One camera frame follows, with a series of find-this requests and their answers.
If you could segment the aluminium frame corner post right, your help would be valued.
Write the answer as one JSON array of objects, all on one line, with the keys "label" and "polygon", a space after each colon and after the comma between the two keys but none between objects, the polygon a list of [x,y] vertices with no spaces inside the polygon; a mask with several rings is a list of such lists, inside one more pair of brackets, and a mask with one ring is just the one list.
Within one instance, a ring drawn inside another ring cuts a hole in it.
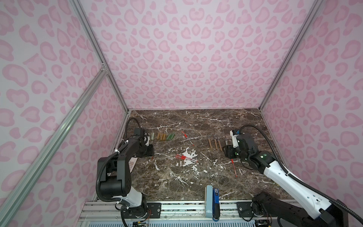
[{"label": "aluminium frame corner post right", "polygon": [[287,66],[293,59],[295,53],[297,52],[299,46],[301,45],[305,35],[309,31],[310,27],[314,23],[316,17],[320,13],[320,10],[322,6],[324,5],[324,0],[315,0],[312,4],[312,7],[310,8],[309,12],[307,13],[307,16],[305,20],[303,21],[299,31],[296,34],[296,37],[294,38],[291,47],[289,48],[286,56],[284,57],[274,79],[272,80],[271,85],[269,86],[267,93],[259,107],[259,111],[262,112],[263,108],[267,106],[268,100],[271,98],[273,91],[277,87],[280,79],[282,78]]}]

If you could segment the single red gel pen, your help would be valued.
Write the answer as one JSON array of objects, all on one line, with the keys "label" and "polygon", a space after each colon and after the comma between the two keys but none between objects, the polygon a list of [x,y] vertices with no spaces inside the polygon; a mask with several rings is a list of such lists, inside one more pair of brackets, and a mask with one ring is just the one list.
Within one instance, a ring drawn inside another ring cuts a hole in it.
[{"label": "single red gel pen", "polygon": [[232,163],[232,166],[233,166],[234,175],[235,175],[235,177],[238,177],[233,159],[231,159],[231,163]]}]

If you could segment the pink calculator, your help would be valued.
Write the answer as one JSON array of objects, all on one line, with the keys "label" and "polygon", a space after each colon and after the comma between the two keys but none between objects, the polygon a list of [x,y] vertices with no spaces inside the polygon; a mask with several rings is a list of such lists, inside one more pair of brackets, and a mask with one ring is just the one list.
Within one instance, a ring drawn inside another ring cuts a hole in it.
[{"label": "pink calculator", "polygon": [[134,169],[136,162],[137,162],[138,158],[132,157],[129,161],[129,169],[130,172],[132,172],[132,170]]}]

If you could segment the aluminium frame corner post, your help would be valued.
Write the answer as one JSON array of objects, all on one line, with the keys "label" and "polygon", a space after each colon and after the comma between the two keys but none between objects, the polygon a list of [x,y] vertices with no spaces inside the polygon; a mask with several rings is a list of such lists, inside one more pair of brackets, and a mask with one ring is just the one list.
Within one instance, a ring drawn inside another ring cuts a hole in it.
[{"label": "aluminium frame corner post", "polygon": [[91,27],[91,24],[87,18],[87,15],[83,9],[83,6],[81,4],[80,1],[78,0],[69,0],[69,3],[71,4],[72,8],[73,8],[73,11],[75,12],[75,14],[77,15],[79,21],[80,21],[80,24],[82,26],[82,28],[84,29],[89,41],[90,41],[90,44],[97,56],[97,58],[99,59],[99,62],[101,63],[101,65],[103,66],[103,69],[106,70],[106,75],[111,83],[111,86],[114,90],[114,92],[116,93],[116,97],[118,98],[118,100],[120,101],[122,107],[123,107],[123,110],[128,113],[129,112],[129,109],[122,97],[122,94],[120,92],[120,89],[116,83],[116,80],[109,68],[109,65],[105,59],[105,56],[101,50],[101,47],[100,47],[100,44],[99,42],[97,41],[97,38],[93,32],[93,29]]},{"label": "aluminium frame corner post", "polygon": [[267,93],[259,107],[259,111],[262,112],[263,108],[267,106],[268,100],[271,98],[273,91],[277,87],[280,79],[282,78],[287,66],[293,59],[295,53],[297,52],[299,46],[301,45],[305,35],[309,31],[310,27],[314,23],[316,17],[320,13],[320,10],[322,6],[324,5],[324,0],[315,0],[312,4],[312,7],[310,8],[309,12],[307,13],[307,16],[305,20],[303,21],[299,31],[296,34],[296,37],[294,38],[291,47],[289,48],[286,56],[284,57],[274,79],[272,80],[271,85],[269,86]]}]

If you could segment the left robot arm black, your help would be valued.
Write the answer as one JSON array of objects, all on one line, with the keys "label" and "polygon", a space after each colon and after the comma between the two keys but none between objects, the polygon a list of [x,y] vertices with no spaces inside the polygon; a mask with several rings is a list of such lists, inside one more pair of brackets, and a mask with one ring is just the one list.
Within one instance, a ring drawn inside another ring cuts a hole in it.
[{"label": "left robot arm black", "polygon": [[132,120],[137,124],[133,135],[116,146],[111,155],[98,160],[95,183],[95,191],[101,201],[121,205],[116,209],[120,211],[125,227],[128,225],[124,216],[125,210],[131,211],[135,216],[145,220],[151,215],[151,211],[147,209],[145,194],[132,187],[129,161],[131,158],[153,156],[154,148],[149,144],[149,135],[135,117],[131,117],[126,122],[125,128],[128,128],[129,122]]}]

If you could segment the aluminium diagonal frame bar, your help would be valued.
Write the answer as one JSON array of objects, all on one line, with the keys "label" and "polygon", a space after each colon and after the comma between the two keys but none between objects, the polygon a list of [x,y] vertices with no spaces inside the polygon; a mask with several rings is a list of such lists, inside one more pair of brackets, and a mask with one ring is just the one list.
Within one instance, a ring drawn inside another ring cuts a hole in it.
[{"label": "aluminium diagonal frame bar", "polygon": [[39,180],[43,171],[46,169],[51,159],[58,151],[59,147],[69,134],[71,128],[74,126],[85,107],[89,103],[90,99],[98,89],[99,85],[108,75],[108,71],[100,70],[97,76],[93,79],[68,115],[64,118],[63,122],[58,127],[57,131],[49,139],[44,148],[40,151],[40,154],[34,160],[29,169],[20,179],[17,186],[8,196],[6,201],[1,207],[1,226],[6,227],[14,218],[15,214],[20,209],[21,205],[31,192],[36,182]]}]

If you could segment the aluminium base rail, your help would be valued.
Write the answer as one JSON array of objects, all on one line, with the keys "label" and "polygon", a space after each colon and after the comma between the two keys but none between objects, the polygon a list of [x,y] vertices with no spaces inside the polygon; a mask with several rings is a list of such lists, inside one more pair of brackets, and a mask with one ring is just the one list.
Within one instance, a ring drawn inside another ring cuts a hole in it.
[{"label": "aluminium base rail", "polygon": [[[220,219],[214,221],[205,217],[204,201],[159,201],[161,207],[156,214],[152,214],[142,226],[144,227],[255,227],[256,222],[278,227],[276,215],[267,217],[254,217],[251,221],[250,214],[239,217],[243,203],[249,207],[251,200],[221,200]],[[116,210],[113,203],[86,202],[81,215],[76,223],[77,227],[123,227],[120,211]]]}]

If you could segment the aluminium frame corner post left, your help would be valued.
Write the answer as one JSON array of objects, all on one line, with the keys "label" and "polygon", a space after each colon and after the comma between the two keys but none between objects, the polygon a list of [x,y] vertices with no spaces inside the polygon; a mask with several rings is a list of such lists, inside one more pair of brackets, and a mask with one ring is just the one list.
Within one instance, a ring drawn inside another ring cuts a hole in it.
[{"label": "aluminium frame corner post left", "polygon": [[106,75],[111,83],[111,86],[114,90],[114,92],[116,93],[116,97],[118,98],[118,100],[120,101],[122,107],[123,107],[123,110],[128,113],[129,112],[129,109],[122,97],[122,94],[120,92],[120,89],[116,83],[116,80],[109,68],[109,65],[105,59],[105,56],[101,50],[101,47],[100,47],[100,44],[99,42],[97,41],[97,38],[93,32],[93,29],[91,27],[91,24],[87,18],[87,15],[83,9],[83,6],[81,4],[80,1],[78,0],[69,0],[69,3],[71,4],[72,8],[73,8],[73,11],[75,12],[75,14],[77,15],[79,21],[80,21],[80,24],[82,26],[82,28],[84,29],[89,41],[90,41],[90,44],[97,56],[97,58],[99,59],[99,62],[101,63],[101,65],[103,66],[103,69],[106,70]]}]

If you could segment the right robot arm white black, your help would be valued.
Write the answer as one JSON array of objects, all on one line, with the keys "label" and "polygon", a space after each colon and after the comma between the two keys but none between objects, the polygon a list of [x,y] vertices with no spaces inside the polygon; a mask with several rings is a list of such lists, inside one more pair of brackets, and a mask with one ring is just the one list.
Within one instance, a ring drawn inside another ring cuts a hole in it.
[{"label": "right robot arm white black", "polygon": [[[271,152],[260,151],[254,137],[244,132],[245,128],[256,129],[270,146]],[[273,198],[267,192],[261,192],[252,199],[254,215],[276,216],[278,223],[285,220],[297,227],[347,227],[349,216],[360,223],[363,222],[363,219],[343,202],[306,184],[289,171],[277,158],[271,141],[259,127],[247,124],[240,129],[231,130],[230,136],[232,144],[223,147],[227,158],[239,158],[242,162],[248,163],[249,170],[264,174],[300,204],[299,207],[293,206]]]}]

